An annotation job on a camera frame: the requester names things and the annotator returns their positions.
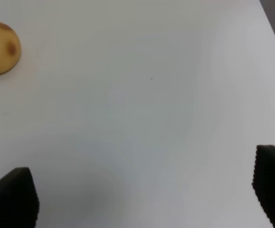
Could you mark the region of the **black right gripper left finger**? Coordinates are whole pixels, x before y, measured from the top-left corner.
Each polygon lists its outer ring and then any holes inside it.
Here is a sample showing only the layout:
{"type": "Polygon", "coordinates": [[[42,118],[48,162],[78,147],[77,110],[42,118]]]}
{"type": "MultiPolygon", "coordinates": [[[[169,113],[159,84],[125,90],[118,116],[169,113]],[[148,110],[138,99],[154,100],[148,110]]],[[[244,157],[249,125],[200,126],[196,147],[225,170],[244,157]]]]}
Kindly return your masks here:
{"type": "Polygon", "coordinates": [[[0,228],[34,228],[39,198],[28,167],[14,168],[0,179],[0,228]]]}

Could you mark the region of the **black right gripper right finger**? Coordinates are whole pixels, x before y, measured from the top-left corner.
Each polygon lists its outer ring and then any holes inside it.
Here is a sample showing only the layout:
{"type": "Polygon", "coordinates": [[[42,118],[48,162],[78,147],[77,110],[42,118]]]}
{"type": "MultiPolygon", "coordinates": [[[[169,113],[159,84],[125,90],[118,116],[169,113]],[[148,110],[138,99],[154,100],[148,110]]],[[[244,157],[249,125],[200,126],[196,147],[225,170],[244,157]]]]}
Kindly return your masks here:
{"type": "Polygon", "coordinates": [[[258,145],[252,187],[257,199],[275,228],[275,146],[258,145]]]}

